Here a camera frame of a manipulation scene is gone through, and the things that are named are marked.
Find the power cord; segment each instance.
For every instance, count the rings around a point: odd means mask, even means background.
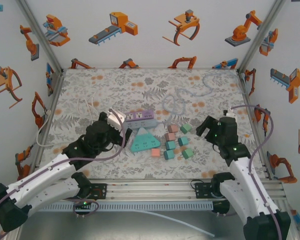
[[[249,172],[250,172],[250,176],[253,180],[253,183],[255,185],[255,187],[257,188],[262,200],[263,200],[263,203],[264,203],[264,206],[267,207],[268,211],[270,212],[272,218],[273,218],[273,221],[274,221],[274,224],[275,224],[275,227],[276,227],[276,230],[277,230],[277,233],[278,233],[278,240],[282,240],[282,234],[281,234],[281,230],[280,230],[280,226],[279,226],[279,223],[278,223],[278,220],[274,214],[274,212],[272,211],[271,207],[269,206],[269,203],[267,202],[267,199],[266,197],[264,196],[260,186],[258,185],[257,183],[257,180],[252,172],[252,163],[253,163],[253,159],[255,157],[255,155],[257,154],[257,152],[263,147],[263,145],[266,144],[266,142],[269,140],[269,138],[271,137],[273,131],[274,131],[274,121],[272,119],[272,117],[270,116],[270,114],[268,114],[266,111],[263,110],[263,108],[259,107],[259,106],[255,106],[255,105],[248,105],[248,104],[244,104],[244,105],[239,105],[239,106],[233,106],[231,107],[231,109],[238,109],[238,108],[243,108],[243,107],[246,107],[246,108],[257,108],[259,110],[262,110],[263,113],[265,115],[268,115],[269,116],[269,119],[270,119],[270,122],[271,122],[271,129],[270,129],[270,133],[269,135],[264,139],[264,141],[254,150],[254,152],[252,153],[251,155],[251,158],[250,158],[250,161],[249,161]]]
[[[160,218],[168,219],[168,220],[170,220],[170,221],[174,221],[174,222],[176,222],[176,223],[186,225],[186,226],[188,226],[189,228],[195,229],[195,230],[197,230],[197,231],[199,231],[199,232],[201,232],[201,233],[203,233],[203,234],[209,235],[209,236],[211,236],[211,237],[213,237],[213,238],[215,237],[214,234],[212,234],[212,233],[210,233],[210,232],[208,232],[208,231],[205,231],[205,230],[203,230],[203,229],[201,229],[201,228],[198,228],[198,227],[196,227],[196,226],[193,226],[193,225],[191,225],[191,224],[189,224],[189,223],[187,223],[187,222],[180,221],[180,220],[178,220],[178,219],[175,219],[175,218],[172,218],[172,217],[169,217],[169,216],[165,216],[165,215],[162,215],[162,214],[159,214],[159,213],[156,213],[156,212],[152,212],[152,211],[141,211],[141,210],[133,210],[132,212],[142,213],[142,214],[150,214],[150,215],[154,215],[154,216],[157,216],[157,217],[160,217]]]
[[[165,96],[165,97],[163,98],[163,100],[162,100],[162,109],[164,109],[164,110],[166,110],[167,112],[169,112],[169,113],[170,113],[170,116],[169,116],[169,118],[168,118],[167,120],[165,120],[165,121],[159,121],[158,124],[165,124],[165,123],[167,123],[167,122],[170,122],[170,120],[171,120],[171,118],[172,118],[172,115],[182,116],[182,115],[185,114],[185,111],[186,111],[186,101],[185,101],[185,100],[181,97],[181,95],[180,95],[182,92],[186,92],[186,93],[190,94],[192,97],[196,97],[196,98],[201,98],[201,97],[207,96],[207,95],[211,94],[211,93],[214,91],[214,89],[206,83],[206,78],[211,77],[211,76],[222,76],[222,75],[226,75],[226,74],[227,74],[227,73],[211,73],[211,74],[207,74],[207,75],[203,76],[203,77],[202,77],[202,83],[203,83],[203,85],[204,85],[205,87],[208,88],[209,91],[206,92],[206,93],[200,94],[200,95],[197,95],[196,93],[193,93],[193,92],[191,92],[191,91],[189,91],[189,90],[187,90],[187,89],[185,89],[185,88],[179,88],[179,89],[177,89],[177,90],[176,90],[176,95],[177,95],[177,97],[179,98],[179,100],[181,100],[181,102],[182,102],[182,111],[181,111],[181,113],[176,112],[176,108],[177,108],[177,100],[176,100],[175,96],[173,96],[172,94],[168,94],[167,96]],[[232,72],[231,72],[231,74],[234,75],[234,76],[236,76],[236,77],[238,78],[238,84],[239,84],[239,81],[240,81],[239,76],[238,76],[237,74],[232,73]],[[247,94],[247,86],[246,86],[246,83],[244,83],[244,87],[245,87],[245,92],[243,92],[243,91],[241,90],[240,87],[239,87],[239,89],[240,89],[240,93],[241,93],[241,94],[246,95],[246,94]],[[170,110],[170,109],[168,109],[168,108],[166,107],[166,100],[167,100],[167,98],[169,98],[169,97],[171,97],[171,98],[172,98],[172,101],[173,101],[173,107],[172,107],[172,110]]]

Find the triangular power strip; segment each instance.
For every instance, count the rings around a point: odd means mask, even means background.
[[[131,146],[131,152],[141,152],[147,149],[153,149],[160,146],[160,142],[146,129],[141,127],[136,134],[133,144]]]

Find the purple power strip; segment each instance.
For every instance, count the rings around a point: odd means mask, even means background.
[[[154,119],[154,111],[153,110],[145,110],[145,111],[138,111],[138,112],[128,112],[126,113],[126,122],[132,121],[140,121],[140,120],[148,120]]]

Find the teal block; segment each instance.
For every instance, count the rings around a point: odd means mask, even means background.
[[[183,124],[182,127],[180,127],[181,132],[186,134],[187,132],[190,132],[192,129],[192,126],[189,123]]]
[[[175,153],[173,150],[167,150],[163,152],[164,159],[169,160],[169,159],[174,159],[175,158]]]
[[[178,138],[178,143],[180,147],[189,144],[188,138],[186,136],[182,136]]]
[[[194,155],[194,152],[192,151],[191,148],[187,148],[186,150],[182,151],[182,155],[185,159],[188,159]]]
[[[174,141],[167,141],[167,142],[165,143],[165,148],[166,148],[167,150],[173,150],[173,149],[176,149],[176,144],[175,144]]]

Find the pink block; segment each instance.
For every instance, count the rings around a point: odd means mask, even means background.
[[[154,158],[160,157],[160,148],[152,148],[151,149],[151,156]]]
[[[177,125],[169,125],[168,126],[169,133],[177,133],[178,132],[178,126]]]
[[[174,133],[166,133],[165,134],[165,140],[167,141],[167,142],[169,142],[169,141],[174,141],[174,140],[176,140],[176,135],[174,134]]]

